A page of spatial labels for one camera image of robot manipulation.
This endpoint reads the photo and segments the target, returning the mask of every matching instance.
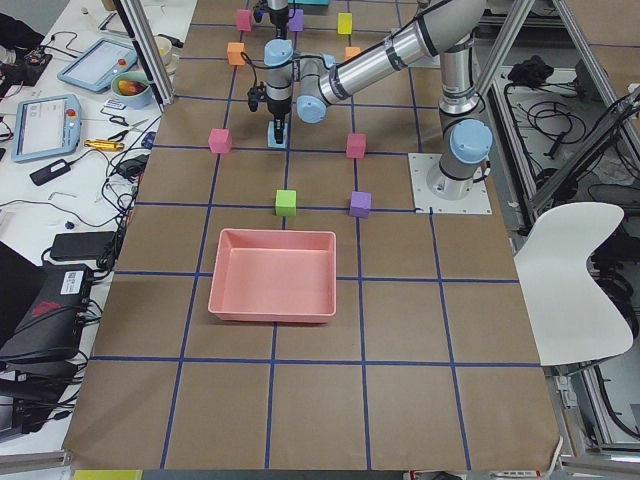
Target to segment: magenta cube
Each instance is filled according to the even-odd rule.
[[[367,149],[367,135],[364,133],[350,133],[347,138],[347,158],[364,158]]]
[[[236,11],[236,30],[239,32],[250,32],[253,28],[251,24],[251,17],[253,13],[251,10],[237,10]]]
[[[213,153],[229,153],[231,151],[231,132],[226,128],[213,128],[209,135],[209,148]]]
[[[351,192],[349,215],[358,218],[369,218],[371,212],[371,194],[369,192]]]
[[[301,32],[302,30],[304,30],[304,12],[301,8],[296,8],[293,16],[289,17],[289,31]]]

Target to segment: screwdriver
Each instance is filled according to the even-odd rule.
[[[113,142],[111,140],[85,140],[84,146],[95,148],[97,150],[104,150],[106,152],[116,152],[118,150],[124,150],[124,143]]]

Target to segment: white chair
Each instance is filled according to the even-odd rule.
[[[631,330],[591,278],[586,263],[620,224],[606,203],[571,203],[536,221],[515,264],[542,365],[567,365],[619,355]]]

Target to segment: pink tray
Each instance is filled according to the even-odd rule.
[[[222,320],[326,323],[336,313],[333,232],[220,232],[209,311]]]

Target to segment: colored block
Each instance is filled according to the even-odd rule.
[[[369,218],[371,213],[371,194],[369,192],[351,192],[349,215],[358,218]]]
[[[209,148],[213,153],[229,153],[231,151],[231,132],[226,128],[213,128],[209,135]]]
[[[289,137],[289,125],[285,125],[284,139],[282,143],[276,143],[273,120],[269,122],[269,128],[267,129],[267,145],[269,146],[269,148],[287,148],[288,137]]]
[[[229,42],[227,44],[227,59],[229,60],[229,65],[244,65],[245,61],[244,58],[242,58],[242,53],[244,51],[244,43]]]
[[[141,480],[142,470],[76,470],[73,480]]]
[[[276,191],[276,215],[279,217],[296,216],[296,191],[277,190]]]
[[[289,17],[289,31],[301,32],[304,30],[304,12],[301,8],[293,11],[293,16]]]
[[[350,13],[338,14],[338,33],[341,35],[351,35],[353,31],[353,15]]]
[[[347,137],[347,158],[364,158],[367,149],[367,135],[350,133]]]
[[[236,11],[236,29],[239,32],[250,32],[253,28],[251,18],[253,12],[251,10],[239,9]]]
[[[349,60],[350,58],[355,57],[356,55],[359,55],[361,51],[362,50],[360,49],[360,47],[344,47],[344,59],[345,59],[345,61]]]

